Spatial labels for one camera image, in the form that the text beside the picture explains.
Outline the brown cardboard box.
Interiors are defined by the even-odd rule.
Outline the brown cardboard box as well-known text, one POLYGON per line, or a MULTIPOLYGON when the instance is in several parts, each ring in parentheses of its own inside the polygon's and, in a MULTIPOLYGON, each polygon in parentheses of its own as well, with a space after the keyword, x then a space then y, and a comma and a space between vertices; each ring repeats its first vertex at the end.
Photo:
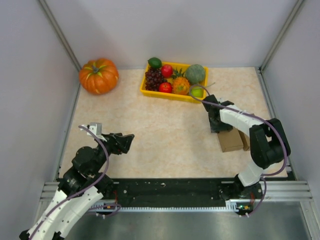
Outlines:
POLYGON ((248 135, 243 133, 242 131, 238 130, 239 136, 241 138, 241 141, 243 143, 243 150, 244 151, 249 151, 250 150, 250 138, 248 135))

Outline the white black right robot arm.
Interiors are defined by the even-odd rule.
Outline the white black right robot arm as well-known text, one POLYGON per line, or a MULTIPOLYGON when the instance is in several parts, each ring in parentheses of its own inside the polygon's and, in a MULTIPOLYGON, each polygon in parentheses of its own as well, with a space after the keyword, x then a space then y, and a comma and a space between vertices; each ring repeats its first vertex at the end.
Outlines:
POLYGON ((264 170, 281 161, 288 161, 291 148, 277 118, 265 120, 238 108, 233 102, 219 102, 215 95, 208 95, 202 101, 208 113, 210 130, 213 133, 237 129, 249 139, 251 162, 234 177, 228 197, 245 198, 259 183, 264 170))

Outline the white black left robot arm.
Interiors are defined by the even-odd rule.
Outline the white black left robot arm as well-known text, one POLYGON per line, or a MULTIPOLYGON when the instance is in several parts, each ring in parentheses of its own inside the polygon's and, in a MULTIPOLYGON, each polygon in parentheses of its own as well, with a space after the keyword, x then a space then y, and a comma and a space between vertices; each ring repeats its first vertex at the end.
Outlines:
POLYGON ((21 240, 64 240, 73 226, 99 200, 109 198, 114 182, 100 169, 110 155, 128 153, 134 134, 95 136, 97 147, 83 146, 60 179, 54 196, 36 224, 19 235, 21 240))

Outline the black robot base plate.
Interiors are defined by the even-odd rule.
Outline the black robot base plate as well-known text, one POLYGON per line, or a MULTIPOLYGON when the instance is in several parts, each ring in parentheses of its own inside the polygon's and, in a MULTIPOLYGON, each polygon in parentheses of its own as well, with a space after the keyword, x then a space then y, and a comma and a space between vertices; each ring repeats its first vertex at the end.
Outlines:
POLYGON ((227 200, 262 197, 260 183, 228 197, 233 183, 233 178, 115 178, 103 199, 124 207, 222 207, 227 200))

